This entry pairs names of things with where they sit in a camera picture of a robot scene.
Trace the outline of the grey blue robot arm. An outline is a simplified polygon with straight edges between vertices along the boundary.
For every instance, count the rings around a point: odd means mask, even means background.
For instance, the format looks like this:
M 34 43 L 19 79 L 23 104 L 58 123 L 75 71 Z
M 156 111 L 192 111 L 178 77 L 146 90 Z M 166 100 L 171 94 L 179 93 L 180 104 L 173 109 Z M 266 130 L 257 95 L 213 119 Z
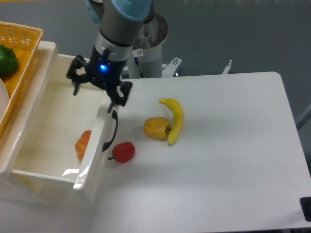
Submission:
M 106 91 L 111 99 L 108 112 L 114 106 L 124 106 L 132 88 L 121 80 L 121 73 L 132 53 L 144 21 L 153 7 L 151 0 L 88 0 L 94 19 L 100 21 L 99 32 L 89 62 L 77 55 L 66 77 L 75 86 L 91 83 Z

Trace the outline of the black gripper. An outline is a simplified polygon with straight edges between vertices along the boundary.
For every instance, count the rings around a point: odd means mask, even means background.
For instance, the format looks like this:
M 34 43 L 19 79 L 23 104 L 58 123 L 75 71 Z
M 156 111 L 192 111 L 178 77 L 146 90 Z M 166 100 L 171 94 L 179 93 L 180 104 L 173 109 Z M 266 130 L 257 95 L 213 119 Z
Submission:
M 132 83 L 121 80 L 121 72 L 125 61 L 112 61 L 108 59 L 111 49 L 106 48 L 99 53 L 95 48 L 89 62 L 81 55 L 77 55 L 71 62 L 66 77 L 72 81 L 73 95 L 79 92 L 80 84 L 91 83 L 104 90 L 111 99 L 107 113 L 112 111 L 114 105 L 125 106 L 132 89 Z

